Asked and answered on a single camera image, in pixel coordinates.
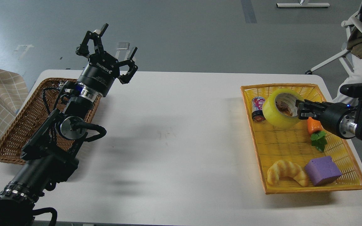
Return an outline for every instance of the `soda can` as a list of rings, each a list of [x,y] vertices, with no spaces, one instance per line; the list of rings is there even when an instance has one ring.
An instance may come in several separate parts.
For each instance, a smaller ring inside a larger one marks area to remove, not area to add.
[[[263,121],[265,117],[263,116],[263,103],[265,99],[261,96],[254,97],[252,99],[252,120],[254,121]]]

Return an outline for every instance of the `purple sponge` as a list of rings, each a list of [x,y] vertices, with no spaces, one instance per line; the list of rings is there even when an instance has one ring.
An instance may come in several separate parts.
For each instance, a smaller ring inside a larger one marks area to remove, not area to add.
[[[314,186],[332,183],[342,175],[330,156],[311,159],[305,166],[305,170]]]

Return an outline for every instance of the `croissant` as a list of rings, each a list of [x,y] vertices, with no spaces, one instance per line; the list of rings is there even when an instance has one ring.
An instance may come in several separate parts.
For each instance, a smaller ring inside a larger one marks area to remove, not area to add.
[[[307,174],[296,163],[278,160],[267,170],[267,182],[271,185],[276,185],[279,178],[284,176],[293,178],[301,186],[308,186],[309,179]]]

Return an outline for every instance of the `yellow tape roll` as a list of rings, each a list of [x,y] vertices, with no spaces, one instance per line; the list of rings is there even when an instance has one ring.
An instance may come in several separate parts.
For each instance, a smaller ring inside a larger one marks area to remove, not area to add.
[[[302,96],[291,89],[277,89],[263,103],[263,116],[275,127],[289,129],[300,120],[297,117],[296,100],[304,100]],[[281,112],[277,106],[289,108],[291,116]]]

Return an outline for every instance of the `yellow plastic basket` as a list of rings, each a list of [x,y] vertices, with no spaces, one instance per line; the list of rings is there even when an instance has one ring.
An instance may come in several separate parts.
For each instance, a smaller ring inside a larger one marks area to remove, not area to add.
[[[321,153],[311,146],[305,120],[287,130],[274,127],[266,120],[262,122],[252,120],[252,99],[256,96],[267,99],[273,91],[281,88],[292,89],[304,99],[318,102],[326,101],[316,84],[275,83],[241,87],[265,193],[304,193],[362,189],[362,173],[346,140],[326,132],[327,145],[325,152]],[[296,181],[287,177],[282,178],[276,186],[272,186],[267,182],[267,170],[277,160],[289,160],[297,163],[304,170],[304,166],[311,159],[323,156],[331,156],[343,174],[333,183],[314,186],[310,181],[308,187],[302,187]]]

